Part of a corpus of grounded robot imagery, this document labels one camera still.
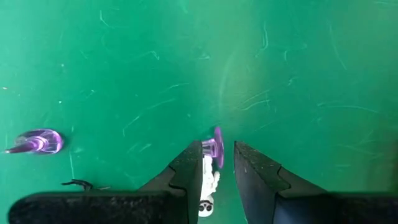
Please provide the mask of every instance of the purple object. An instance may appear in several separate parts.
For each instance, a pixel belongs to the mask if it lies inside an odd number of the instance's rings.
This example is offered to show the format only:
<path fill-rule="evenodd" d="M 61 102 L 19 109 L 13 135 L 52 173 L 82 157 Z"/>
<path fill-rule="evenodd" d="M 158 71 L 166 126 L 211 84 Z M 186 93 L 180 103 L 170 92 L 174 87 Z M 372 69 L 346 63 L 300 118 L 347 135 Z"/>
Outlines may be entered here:
<path fill-rule="evenodd" d="M 15 147 L 5 153 L 31 152 L 35 154 L 54 154 L 63 146 L 61 135 L 51 129 L 38 129 L 21 134 L 15 140 Z"/>
<path fill-rule="evenodd" d="M 201 142 L 203 153 L 217 160 L 217 165 L 221 169 L 224 166 L 224 142 L 221 135 L 221 128 L 216 127 L 214 138 Z"/>

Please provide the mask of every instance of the purple suction cup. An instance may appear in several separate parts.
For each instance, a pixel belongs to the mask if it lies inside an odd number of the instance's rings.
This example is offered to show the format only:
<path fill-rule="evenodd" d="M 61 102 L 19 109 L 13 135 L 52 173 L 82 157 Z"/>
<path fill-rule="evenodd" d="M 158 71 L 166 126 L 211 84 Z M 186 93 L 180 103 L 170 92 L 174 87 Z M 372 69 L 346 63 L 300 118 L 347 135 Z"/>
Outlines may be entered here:
<path fill-rule="evenodd" d="M 38 129 L 21 134 L 15 140 L 15 147 L 5 153 L 31 152 L 54 154 L 61 150 L 63 141 L 58 132 L 51 129 Z"/>
<path fill-rule="evenodd" d="M 217 165 L 221 169 L 224 166 L 224 142 L 221 135 L 221 128 L 216 127 L 214 138 L 201 142 L 203 153 L 217 160 Z"/>

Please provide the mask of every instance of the green cutting mat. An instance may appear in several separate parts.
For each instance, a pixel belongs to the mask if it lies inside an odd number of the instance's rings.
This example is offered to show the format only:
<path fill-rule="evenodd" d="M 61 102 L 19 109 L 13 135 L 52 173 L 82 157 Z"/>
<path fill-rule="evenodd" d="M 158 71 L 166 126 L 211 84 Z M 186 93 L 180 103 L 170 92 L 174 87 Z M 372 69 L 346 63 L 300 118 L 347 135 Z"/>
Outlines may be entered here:
<path fill-rule="evenodd" d="M 397 0 L 0 1 L 0 146 L 53 128 L 53 156 L 0 154 L 0 223 L 71 178 L 134 190 L 223 129 L 215 212 L 245 223 L 242 140 L 328 190 L 398 190 Z"/>

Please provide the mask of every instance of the white toy figure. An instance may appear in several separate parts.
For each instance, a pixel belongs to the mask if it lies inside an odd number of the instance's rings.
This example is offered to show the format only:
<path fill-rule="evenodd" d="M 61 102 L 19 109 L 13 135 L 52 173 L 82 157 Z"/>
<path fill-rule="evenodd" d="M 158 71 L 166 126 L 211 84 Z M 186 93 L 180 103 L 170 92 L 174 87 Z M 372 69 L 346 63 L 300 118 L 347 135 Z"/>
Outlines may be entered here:
<path fill-rule="evenodd" d="M 220 172 L 213 174 L 213 158 L 211 156 L 203 156 L 203 180 L 201 185 L 199 217 L 208 217 L 214 210 L 214 199 L 211 196 L 216 192 L 218 181 L 220 180 Z"/>

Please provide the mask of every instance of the black plastic part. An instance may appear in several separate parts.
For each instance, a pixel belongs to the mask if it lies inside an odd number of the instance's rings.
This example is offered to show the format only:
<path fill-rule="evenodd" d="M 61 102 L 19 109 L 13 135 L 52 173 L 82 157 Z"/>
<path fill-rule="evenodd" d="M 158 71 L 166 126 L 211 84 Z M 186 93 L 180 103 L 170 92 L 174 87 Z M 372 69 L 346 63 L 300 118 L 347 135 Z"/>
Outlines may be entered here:
<path fill-rule="evenodd" d="M 8 221 L 10 224 L 196 224 L 201 180 L 201 142 L 193 141 L 138 191 L 34 194 L 10 208 Z"/>
<path fill-rule="evenodd" d="M 249 224 L 398 223 L 396 195 L 329 193 L 243 142 L 234 166 Z"/>

